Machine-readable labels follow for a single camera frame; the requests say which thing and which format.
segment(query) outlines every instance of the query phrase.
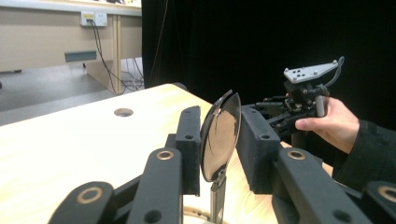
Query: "hand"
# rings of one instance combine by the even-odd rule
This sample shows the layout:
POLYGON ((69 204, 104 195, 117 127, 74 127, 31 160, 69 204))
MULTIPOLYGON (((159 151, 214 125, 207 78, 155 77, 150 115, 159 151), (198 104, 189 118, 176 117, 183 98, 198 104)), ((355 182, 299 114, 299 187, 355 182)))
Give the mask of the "hand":
POLYGON ((349 154, 359 131, 359 119, 340 101, 329 97, 324 118, 299 119, 298 130, 313 131, 333 146, 349 154))

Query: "black curtain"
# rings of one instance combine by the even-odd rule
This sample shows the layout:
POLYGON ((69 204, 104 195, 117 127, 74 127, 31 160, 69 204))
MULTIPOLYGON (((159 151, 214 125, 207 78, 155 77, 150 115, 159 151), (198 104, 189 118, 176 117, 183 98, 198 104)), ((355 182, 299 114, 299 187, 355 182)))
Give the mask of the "black curtain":
POLYGON ((345 56, 332 96, 359 118, 396 130, 395 6, 375 0, 144 0, 145 85, 181 82, 210 103, 232 89, 242 104, 251 104, 285 94, 286 67, 345 56))

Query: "wall socket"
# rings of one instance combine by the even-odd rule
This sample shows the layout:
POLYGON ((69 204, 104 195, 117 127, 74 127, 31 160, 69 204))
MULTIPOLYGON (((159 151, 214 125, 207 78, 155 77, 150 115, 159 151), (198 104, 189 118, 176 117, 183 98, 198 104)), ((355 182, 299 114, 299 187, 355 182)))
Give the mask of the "wall socket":
POLYGON ((94 21, 96 26, 107 26, 107 14, 104 12, 82 11, 80 25, 92 26, 91 21, 94 21))

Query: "black sleeve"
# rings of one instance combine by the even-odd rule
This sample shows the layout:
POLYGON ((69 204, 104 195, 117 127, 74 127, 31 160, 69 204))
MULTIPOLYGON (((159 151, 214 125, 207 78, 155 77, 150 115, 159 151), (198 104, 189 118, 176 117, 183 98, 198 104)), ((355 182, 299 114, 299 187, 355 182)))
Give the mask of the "black sleeve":
POLYGON ((396 183, 396 132, 360 120, 355 145, 334 179, 358 191, 370 181, 396 183))

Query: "gray carpet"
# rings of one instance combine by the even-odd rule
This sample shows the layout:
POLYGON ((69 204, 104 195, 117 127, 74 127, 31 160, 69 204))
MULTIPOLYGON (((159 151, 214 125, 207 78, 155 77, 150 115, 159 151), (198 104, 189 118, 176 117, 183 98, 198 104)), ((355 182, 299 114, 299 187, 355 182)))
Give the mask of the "gray carpet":
MULTIPOLYGON (((124 94, 144 89, 141 59, 122 60, 124 94)), ((82 64, 1 72, 0 126, 115 97, 82 64)))

